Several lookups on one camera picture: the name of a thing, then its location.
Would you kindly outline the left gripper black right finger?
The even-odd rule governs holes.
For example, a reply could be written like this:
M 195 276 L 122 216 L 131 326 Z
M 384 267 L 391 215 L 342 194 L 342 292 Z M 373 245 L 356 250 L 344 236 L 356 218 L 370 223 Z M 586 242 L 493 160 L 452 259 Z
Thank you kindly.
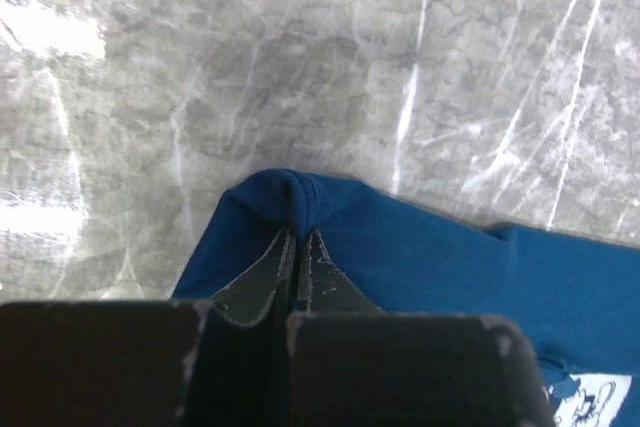
M 549 426 L 533 349 L 490 315 L 387 313 L 313 231 L 287 320 L 292 426 Z

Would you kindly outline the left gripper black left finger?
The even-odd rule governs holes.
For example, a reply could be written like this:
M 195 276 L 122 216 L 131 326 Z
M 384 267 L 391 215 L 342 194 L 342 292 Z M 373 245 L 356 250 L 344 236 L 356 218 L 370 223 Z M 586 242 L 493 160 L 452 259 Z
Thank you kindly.
M 278 426 L 296 242 L 207 299 L 1 307 L 5 426 Z

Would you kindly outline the blue mickey mouse t-shirt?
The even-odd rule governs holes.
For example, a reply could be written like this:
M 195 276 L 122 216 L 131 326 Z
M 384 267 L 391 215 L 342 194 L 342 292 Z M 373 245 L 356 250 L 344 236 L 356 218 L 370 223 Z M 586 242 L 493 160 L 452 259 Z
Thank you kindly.
M 284 227 L 298 242 L 318 232 L 333 263 L 386 311 L 515 321 L 558 425 L 638 424 L 636 249 L 517 225 L 473 228 L 357 180 L 272 169 L 222 195 L 174 296 L 216 293 Z

